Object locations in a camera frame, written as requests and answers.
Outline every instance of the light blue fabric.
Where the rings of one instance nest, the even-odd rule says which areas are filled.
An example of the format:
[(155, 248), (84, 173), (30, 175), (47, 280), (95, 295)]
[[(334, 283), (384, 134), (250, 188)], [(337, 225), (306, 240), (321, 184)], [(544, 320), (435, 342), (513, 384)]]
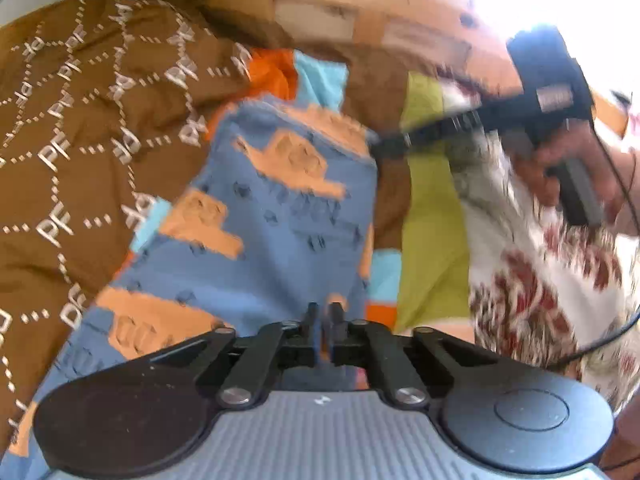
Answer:
[(347, 66), (315, 59), (299, 50), (293, 51), (293, 64), (298, 72), (296, 102), (302, 105), (315, 104), (339, 112), (349, 76)]
[(395, 249), (373, 252), (367, 297), (371, 303), (397, 303), (402, 272), (402, 254)]
[[(290, 118), (281, 105), (273, 98), (247, 100), (229, 112), (190, 184), (226, 205), (222, 228), (242, 240), (242, 254), (233, 260), (160, 234), (154, 224), (161, 221), (161, 205), (150, 219), (150, 238), (141, 230), (143, 249), (110, 286), (200, 308), (234, 326), (240, 336), (255, 334), (267, 323), (301, 319), (310, 302), (325, 304), (330, 294), (348, 299), (348, 319), (364, 317), (366, 284), (358, 268), (372, 221), (375, 163)], [(344, 198), (290, 189), (258, 172), (237, 148), (242, 136), (263, 150), (283, 129), (312, 143), (326, 161), (325, 178), (344, 184)], [(92, 304), (33, 400), (40, 403), (64, 383), (124, 362), (108, 341), (113, 323), (111, 310)], [(329, 378), (353, 380), (354, 374), (338, 370), (322, 380)], [(33, 432), (28, 457), (7, 452), (0, 463), (0, 480), (43, 480), (48, 472)]]
[(157, 196), (156, 203), (151, 207), (146, 221), (136, 229), (136, 233), (129, 246), (132, 252), (138, 254), (144, 249), (145, 244), (151, 240), (151, 237), (158, 231), (160, 225), (169, 214), (169, 211), (171, 211), (171, 202)]

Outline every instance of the circular pad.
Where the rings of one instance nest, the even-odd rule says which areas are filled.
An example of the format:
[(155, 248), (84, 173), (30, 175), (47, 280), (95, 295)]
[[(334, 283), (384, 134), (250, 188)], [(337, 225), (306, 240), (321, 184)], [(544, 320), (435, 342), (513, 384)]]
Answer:
[(524, 474), (567, 471), (589, 461), (613, 428), (609, 405), (596, 391), (535, 368), (478, 372), (453, 387), (440, 417), (469, 455)]
[(495, 414), (519, 430), (547, 431), (566, 420), (569, 408), (560, 397), (543, 390), (512, 390), (498, 397)]
[(194, 384), (69, 383), (34, 419), (50, 467), (82, 478), (133, 478), (168, 467), (197, 443), (208, 402)]

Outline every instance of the red floral pattern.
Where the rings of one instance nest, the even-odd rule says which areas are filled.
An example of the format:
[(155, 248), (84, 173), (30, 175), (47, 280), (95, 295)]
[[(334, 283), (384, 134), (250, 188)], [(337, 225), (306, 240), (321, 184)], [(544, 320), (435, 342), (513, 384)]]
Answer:
[(596, 290), (622, 286), (622, 268), (616, 253), (595, 244), (588, 229), (553, 224), (545, 230), (545, 246), (568, 266), (582, 269), (582, 275), (593, 280)]
[(508, 272), (472, 291), (470, 301), (478, 343), (536, 366), (574, 352), (576, 341), (558, 295), (540, 279), (520, 251), (502, 255)]

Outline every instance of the wooden surface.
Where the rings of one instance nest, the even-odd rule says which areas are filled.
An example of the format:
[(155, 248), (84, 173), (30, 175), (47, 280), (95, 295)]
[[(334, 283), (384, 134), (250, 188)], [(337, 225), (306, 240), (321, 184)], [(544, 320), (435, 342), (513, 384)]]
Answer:
[[(204, 0), (212, 7), (239, 10), (263, 18), (276, 20), (276, 8), (281, 0)], [(471, 50), (469, 66), (463, 68), (478, 80), (482, 80), (494, 91), (516, 91), (520, 80), (511, 65), (503, 38), (498, 37), (477, 16), (474, 26), (465, 27), (461, 22), (463, 12), (468, 10), (468, 0), (297, 0), (306, 4), (355, 13), (353, 33), (350, 38), (357, 43), (382, 44), (385, 29), (392, 20), (405, 20), (424, 28), (423, 34), (431, 31), (450, 38), (451, 41), (468, 44)], [(300, 27), (309, 28), (309, 17), (300, 16)], [(294, 37), (298, 30), (285, 29)], [(322, 28), (316, 27), (319, 36)]]
[[(208, 6), (278, 21), (295, 38), (331, 38), (421, 52), (429, 60), (466, 72), (498, 94), (521, 88), (505, 38), (477, 15), (474, 0), (203, 1)], [(292, 2), (300, 3), (297, 9)], [(465, 26), (462, 17), (472, 25)], [(313, 20), (321, 26), (313, 26)], [(408, 30), (402, 22), (414, 24), (414, 30)], [(602, 94), (595, 92), (594, 100), (598, 117), (617, 134), (623, 134), (626, 113)]]

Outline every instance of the gray gripper base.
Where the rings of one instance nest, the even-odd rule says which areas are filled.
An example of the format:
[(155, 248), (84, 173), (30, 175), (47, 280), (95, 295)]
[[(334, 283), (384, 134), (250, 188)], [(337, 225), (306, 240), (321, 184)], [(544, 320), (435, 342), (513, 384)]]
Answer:
[[(546, 478), (558, 478), (558, 475)], [(452, 450), (421, 413), (376, 392), (272, 392), (258, 408), (225, 413), (182, 462), (145, 480), (506, 480)], [(564, 475), (606, 480), (592, 466)], [(78, 480), (55, 472), (50, 480)]]

